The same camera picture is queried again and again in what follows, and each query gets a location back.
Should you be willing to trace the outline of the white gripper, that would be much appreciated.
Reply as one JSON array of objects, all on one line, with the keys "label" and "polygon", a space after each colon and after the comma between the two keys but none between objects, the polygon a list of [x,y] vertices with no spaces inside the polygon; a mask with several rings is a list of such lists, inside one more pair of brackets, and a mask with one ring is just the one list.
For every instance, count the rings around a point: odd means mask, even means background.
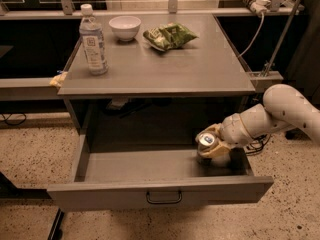
[{"label": "white gripper", "polygon": [[211,132],[218,138],[221,137],[228,144],[225,142],[213,142],[207,145],[199,143],[198,154],[203,158],[215,158],[226,155],[231,151],[230,145],[244,147],[253,141],[239,113],[226,117],[221,124],[208,126],[197,134],[196,140],[199,140],[200,136],[206,132]]}]

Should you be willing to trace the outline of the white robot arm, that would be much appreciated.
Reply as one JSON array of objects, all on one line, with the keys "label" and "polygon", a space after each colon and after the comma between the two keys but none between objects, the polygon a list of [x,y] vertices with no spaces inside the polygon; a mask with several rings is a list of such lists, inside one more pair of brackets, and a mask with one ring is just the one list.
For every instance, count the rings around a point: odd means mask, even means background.
[{"label": "white robot arm", "polygon": [[263,94],[263,103],[212,124],[195,138],[202,158],[228,154],[265,134],[298,128],[320,144],[320,111],[298,90],[275,84]]}]

